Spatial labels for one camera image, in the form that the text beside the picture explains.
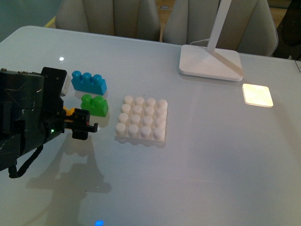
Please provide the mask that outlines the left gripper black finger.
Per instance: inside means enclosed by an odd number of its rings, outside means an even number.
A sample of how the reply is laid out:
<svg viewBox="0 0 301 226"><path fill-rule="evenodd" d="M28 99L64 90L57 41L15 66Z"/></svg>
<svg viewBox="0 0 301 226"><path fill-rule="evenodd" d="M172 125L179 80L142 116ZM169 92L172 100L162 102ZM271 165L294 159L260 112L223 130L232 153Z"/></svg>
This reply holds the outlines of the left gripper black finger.
<svg viewBox="0 0 301 226"><path fill-rule="evenodd" d="M90 111L74 108L74 111L64 117L65 128L72 130L72 138L87 140L89 132L96 133L98 123L90 125Z"/></svg>

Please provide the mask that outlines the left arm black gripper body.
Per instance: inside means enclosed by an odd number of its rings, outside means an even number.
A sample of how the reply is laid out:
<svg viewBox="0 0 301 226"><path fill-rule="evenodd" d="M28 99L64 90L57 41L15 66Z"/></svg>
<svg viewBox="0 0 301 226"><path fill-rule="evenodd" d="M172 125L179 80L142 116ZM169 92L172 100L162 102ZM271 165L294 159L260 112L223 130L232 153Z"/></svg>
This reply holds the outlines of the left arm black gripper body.
<svg viewBox="0 0 301 226"><path fill-rule="evenodd" d="M64 133L63 100L61 91L66 78L66 71L44 67L41 75L44 77L44 91L41 120L44 126L42 144L45 144Z"/></svg>

